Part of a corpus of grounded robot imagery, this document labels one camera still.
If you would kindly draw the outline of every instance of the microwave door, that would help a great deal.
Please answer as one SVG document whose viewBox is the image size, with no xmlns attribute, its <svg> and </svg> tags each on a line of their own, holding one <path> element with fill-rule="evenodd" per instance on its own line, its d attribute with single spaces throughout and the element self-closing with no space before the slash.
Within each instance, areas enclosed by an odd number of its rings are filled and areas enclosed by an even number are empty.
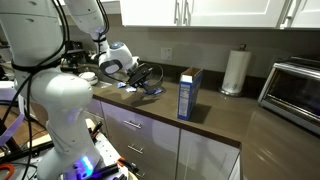
<svg viewBox="0 0 320 180">
<path fill-rule="evenodd" d="M 320 126 L 320 79 L 277 69 L 264 99 Z"/>
</svg>

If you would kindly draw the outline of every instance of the gray countertop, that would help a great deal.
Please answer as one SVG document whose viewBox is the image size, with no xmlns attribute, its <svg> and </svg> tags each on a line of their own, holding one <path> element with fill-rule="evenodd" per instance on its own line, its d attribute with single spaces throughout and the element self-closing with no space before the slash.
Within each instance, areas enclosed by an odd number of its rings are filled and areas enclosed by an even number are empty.
<svg viewBox="0 0 320 180">
<path fill-rule="evenodd" d="M 249 98 L 201 89 L 190 121 L 177 119 L 178 84 L 146 96 L 112 85 L 94 98 L 241 148 L 243 179 L 319 179 L 320 140 Z"/>
</svg>

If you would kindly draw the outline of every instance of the backsplash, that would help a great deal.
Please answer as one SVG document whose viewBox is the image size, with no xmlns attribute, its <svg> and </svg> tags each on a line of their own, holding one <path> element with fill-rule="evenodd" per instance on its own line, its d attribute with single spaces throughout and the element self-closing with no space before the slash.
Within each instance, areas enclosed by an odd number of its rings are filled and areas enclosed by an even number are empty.
<svg viewBox="0 0 320 180">
<path fill-rule="evenodd" d="M 320 49 L 320 41 L 315 41 L 320 37 L 320 31 L 123 27 L 120 15 L 108 17 L 109 43 L 122 41 L 134 56 L 149 62 L 225 72 L 230 50 L 245 43 L 253 55 L 247 74 L 265 78 L 275 56 L 314 54 L 319 53 Z M 77 26 L 71 26 L 70 32 L 72 40 L 82 41 L 86 50 L 95 50 L 90 36 Z M 161 47 L 173 49 L 173 60 L 160 59 Z"/>
</svg>

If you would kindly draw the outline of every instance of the paper towel roll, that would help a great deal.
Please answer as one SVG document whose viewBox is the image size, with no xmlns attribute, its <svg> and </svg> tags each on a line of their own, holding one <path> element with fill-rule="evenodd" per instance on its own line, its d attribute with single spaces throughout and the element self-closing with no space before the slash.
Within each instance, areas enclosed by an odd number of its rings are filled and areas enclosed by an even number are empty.
<svg viewBox="0 0 320 180">
<path fill-rule="evenodd" d="M 249 51 L 231 50 L 222 83 L 224 91 L 232 94 L 241 93 L 250 58 L 251 52 Z"/>
</svg>

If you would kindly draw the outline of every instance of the electrical outlet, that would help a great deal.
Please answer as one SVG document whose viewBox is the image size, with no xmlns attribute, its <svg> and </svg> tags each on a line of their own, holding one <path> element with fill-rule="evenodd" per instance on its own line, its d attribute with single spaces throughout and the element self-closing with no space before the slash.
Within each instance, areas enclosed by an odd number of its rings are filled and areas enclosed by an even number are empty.
<svg viewBox="0 0 320 180">
<path fill-rule="evenodd" d="M 162 60 L 172 60 L 172 48 L 161 48 L 160 53 Z"/>
</svg>

